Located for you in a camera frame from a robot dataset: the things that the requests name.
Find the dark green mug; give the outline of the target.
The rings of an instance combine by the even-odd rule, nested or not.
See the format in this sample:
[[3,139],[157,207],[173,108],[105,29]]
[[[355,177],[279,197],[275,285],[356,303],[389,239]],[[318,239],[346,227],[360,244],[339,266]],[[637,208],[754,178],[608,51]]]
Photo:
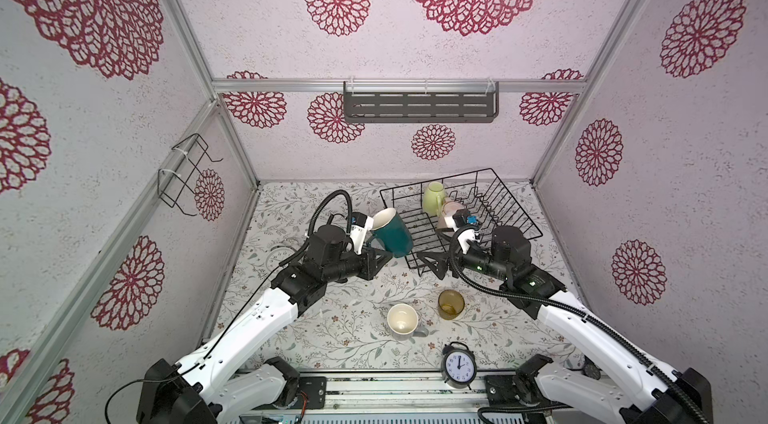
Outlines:
[[386,208],[373,217],[372,234],[395,258],[405,257],[413,249],[413,238],[404,220],[394,208]]

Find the amber glass cup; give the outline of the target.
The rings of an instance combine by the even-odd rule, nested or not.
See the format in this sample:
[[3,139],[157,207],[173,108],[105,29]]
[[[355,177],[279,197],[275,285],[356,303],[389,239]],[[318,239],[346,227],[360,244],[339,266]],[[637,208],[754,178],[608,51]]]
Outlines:
[[463,295],[458,291],[446,289],[439,294],[437,306],[441,319],[453,320],[464,311],[466,302]]

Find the black wire dish rack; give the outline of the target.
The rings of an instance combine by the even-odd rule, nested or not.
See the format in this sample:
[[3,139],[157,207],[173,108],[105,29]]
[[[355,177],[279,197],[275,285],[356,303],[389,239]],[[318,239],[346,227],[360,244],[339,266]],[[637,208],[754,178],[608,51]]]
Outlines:
[[431,216],[423,208],[423,198],[430,182],[399,184],[379,191],[386,208],[393,208],[403,219],[413,240],[412,251],[405,257],[409,269],[423,274],[429,265],[418,258],[420,252],[442,253],[448,250],[450,225],[472,224],[478,227],[477,241],[484,248],[491,243],[498,226],[518,228],[533,241],[543,236],[511,189],[491,168],[449,175],[435,180],[446,194],[447,212]]

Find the light green mug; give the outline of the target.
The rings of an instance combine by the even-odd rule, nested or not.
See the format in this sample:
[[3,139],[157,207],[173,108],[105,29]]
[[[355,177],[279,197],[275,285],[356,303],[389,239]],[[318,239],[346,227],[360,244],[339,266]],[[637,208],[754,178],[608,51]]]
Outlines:
[[437,217],[442,213],[445,205],[446,192],[442,182],[430,182],[422,195],[422,210],[430,217]]

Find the cream grey-handled mug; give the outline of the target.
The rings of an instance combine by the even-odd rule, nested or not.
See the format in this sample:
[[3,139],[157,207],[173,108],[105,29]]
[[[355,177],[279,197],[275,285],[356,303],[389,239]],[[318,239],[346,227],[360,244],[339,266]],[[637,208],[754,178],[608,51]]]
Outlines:
[[399,341],[429,336],[416,310],[405,303],[395,304],[388,310],[386,325],[392,337]]

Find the pink iridescent mug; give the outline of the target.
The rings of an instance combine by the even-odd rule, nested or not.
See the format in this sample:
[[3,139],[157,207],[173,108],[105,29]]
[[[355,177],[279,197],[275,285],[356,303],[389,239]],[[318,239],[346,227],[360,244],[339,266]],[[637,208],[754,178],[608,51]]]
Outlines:
[[436,229],[440,232],[453,232],[457,230],[459,225],[456,223],[455,217],[464,209],[465,206],[460,202],[446,202],[438,216]]

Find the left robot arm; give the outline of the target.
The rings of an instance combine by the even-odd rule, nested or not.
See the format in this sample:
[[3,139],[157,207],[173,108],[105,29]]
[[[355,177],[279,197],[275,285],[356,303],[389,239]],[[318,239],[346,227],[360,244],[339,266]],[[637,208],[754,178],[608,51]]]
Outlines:
[[321,300],[331,283],[372,280],[391,252],[366,244],[362,231],[323,225],[279,272],[259,299],[197,350],[171,364],[161,359],[146,372],[139,423],[228,423],[264,405],[288,407],[298,397],[299,372],[284,359],[236,373],[273,335]]

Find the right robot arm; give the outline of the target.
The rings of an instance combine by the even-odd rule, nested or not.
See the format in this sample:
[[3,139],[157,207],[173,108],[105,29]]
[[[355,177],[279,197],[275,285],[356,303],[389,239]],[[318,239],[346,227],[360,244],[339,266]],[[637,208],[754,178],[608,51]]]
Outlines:
[[534,265],[522,231],[499,226],[484,248],[478,229],[467,224],[442,229],[442,252],[417,254],[438,277],[447,273],[470,287],[508,300],[581,350],[607,375],[601,381],[537,354],[520,365],[511,384],[499,389],[511,400],[491,399],[486,413],[543,413],[573,408],[603,423],[711,423],[712,390],[698,371],[676,370],[639,347],[589,311],[567,287]]

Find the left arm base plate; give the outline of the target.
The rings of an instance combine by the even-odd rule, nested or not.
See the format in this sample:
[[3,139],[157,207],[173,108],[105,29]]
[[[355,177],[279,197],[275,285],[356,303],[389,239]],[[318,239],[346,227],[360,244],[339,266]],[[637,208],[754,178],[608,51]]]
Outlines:
[[325,376],[290,379],[285,386],[283,409],[318,410],[325,407],[328,380]]

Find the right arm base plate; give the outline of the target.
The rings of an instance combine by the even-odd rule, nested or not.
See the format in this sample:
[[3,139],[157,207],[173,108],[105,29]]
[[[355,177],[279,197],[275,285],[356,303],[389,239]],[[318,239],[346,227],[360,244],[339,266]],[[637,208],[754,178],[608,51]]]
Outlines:
[[541,402],[534,379],[525,374],[491,374],[484,384],[491,406],[534,407]]

